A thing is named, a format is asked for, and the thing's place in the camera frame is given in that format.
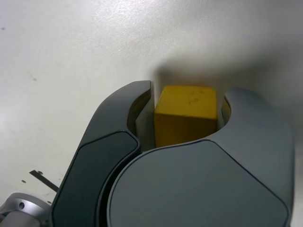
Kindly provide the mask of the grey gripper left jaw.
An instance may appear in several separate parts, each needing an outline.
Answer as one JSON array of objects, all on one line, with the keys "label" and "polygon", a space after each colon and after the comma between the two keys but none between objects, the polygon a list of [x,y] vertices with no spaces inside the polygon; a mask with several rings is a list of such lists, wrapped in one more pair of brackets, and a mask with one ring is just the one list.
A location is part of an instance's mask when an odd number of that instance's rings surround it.
[{"label": "grey gripper left jaw", "polygon": [[50,226],[107,225],[111,187],[121,170],[141,153],[135,122],[151,96],[150,81],[135,81],[99,105],[56,194]]}]

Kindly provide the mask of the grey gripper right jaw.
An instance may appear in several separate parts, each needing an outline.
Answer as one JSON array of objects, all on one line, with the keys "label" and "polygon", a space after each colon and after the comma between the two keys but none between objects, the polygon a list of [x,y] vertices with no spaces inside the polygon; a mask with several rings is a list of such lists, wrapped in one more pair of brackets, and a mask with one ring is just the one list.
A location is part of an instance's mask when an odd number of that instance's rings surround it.
[{"label": "grey gripper right jaw", "polygon": [[287,227],[294,140],[287,121],[253,91],[225,95],[226,125],[193,142],[145,152],[119,174],[110,227]]}]

